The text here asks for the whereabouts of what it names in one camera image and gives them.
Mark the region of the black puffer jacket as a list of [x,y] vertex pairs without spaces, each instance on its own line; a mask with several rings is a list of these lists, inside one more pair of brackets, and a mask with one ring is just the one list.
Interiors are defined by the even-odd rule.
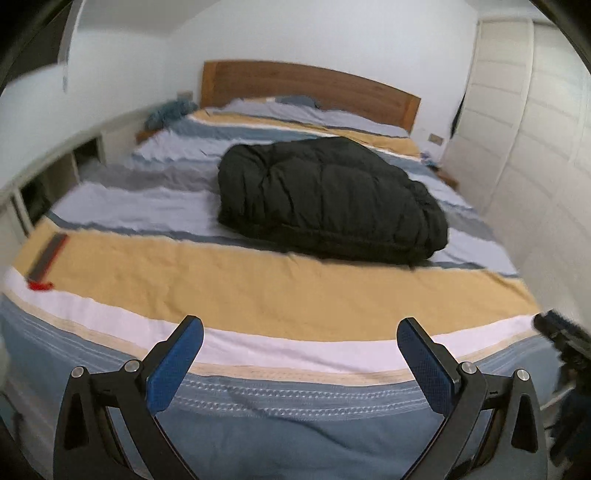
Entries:
[[427,187],[347,138],[232,146],[218,188],[221,224],[303,253],[415,265],[448,244]]

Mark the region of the red grey flat tool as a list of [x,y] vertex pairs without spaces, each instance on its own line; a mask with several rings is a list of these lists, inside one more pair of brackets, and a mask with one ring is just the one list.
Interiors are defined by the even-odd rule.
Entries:
[[30,290],[43,292],[54,289],[54,284],[47,280],[47,275],[68,239],[67,233],[56,233],[47,242],[26,275],[27,287]]

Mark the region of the white wardrobe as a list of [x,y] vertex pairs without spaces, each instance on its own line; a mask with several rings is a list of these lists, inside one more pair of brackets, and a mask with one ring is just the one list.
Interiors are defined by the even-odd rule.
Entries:
[[444,164],[541,305],[590,321],[590,74],[555,26],[479,23]]

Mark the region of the wooden nightstand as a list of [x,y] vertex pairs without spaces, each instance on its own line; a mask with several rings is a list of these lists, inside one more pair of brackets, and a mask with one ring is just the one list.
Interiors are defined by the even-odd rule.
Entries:
[[452,174],[447,172],[445,169],[441,168],[438,169],[436,172],[437,177],[443,181],[446,185],[452,188],[454,191],[459,190],[460,182],[459,180],[454,177]]

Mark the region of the white low shelf unit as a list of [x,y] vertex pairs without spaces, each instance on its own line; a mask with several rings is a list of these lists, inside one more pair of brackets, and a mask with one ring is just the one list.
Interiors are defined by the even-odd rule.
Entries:
[[21,173],[1,188],[1,265],[11,263],[34,229],[23,189],[35,182],[42,196],[51,204],[80,183],[79,171],[87,168],[76,152],[88,143],[95,145],[91,164],[119,163],[131,155],[136,134],[148,117],[146,108],[132,111],[79,132],[61,145],[35,159]]

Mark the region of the striped bed duvet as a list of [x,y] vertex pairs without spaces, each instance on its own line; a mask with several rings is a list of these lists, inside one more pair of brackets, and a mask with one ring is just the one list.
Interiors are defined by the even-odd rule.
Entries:
[[[204,479],[401,477],[441,421],[396,343],[410,316],[485,373],[527,370],[548,401],[557,355],[478,212],[419,161],[406,133],[332,129],[305,120],[308,110],[235,101],[189,114],[36,223],[2,282],[1,332],[23,453],[42,474],[72,369],[142,358],[188,315],[204,322],[204,344],[159,420]],[[219,222],[229,148],[332,137],[423,183],[447,218],[447,246],[415,265],[353,261]],[[69,239],[47,275],[54,289],[32,291],[26,275],[56,233]]]

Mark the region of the teal cloth beside bed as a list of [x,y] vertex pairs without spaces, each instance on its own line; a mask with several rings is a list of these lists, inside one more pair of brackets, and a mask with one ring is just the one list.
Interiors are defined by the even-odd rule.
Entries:
[[154,109],[144,122],[145,130],[160,130],[197,111],[197,104],[187,99],[166,102]]

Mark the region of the wooden headboard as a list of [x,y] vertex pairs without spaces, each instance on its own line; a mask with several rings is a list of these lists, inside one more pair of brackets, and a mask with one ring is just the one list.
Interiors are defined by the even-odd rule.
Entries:
[[390,85],[328,68],[263,60],[204,63],[200,105],[223,107],[235,99],[305,96],[318,102],[305,120],[374,135],[410,134],[421,98]]

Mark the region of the grey-blue pillow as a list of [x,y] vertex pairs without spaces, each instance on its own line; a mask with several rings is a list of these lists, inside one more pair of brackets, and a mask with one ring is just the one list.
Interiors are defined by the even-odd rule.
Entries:
[[315,100],[313,97],[307,95],[286,95],[286,96],[276,96],[274,98],[276,103],[286,104],[286,105],[294,105],[300,107],[309,107],[314,109],[319,109],[321,106],[318,104],[318,101]]

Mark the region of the wall switch plate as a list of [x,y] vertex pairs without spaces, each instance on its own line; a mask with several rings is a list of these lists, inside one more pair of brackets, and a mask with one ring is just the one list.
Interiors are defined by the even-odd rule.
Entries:
[[444,143],[444,139],[436,134],[430,134],[428,141],[438,146],[441,146]]

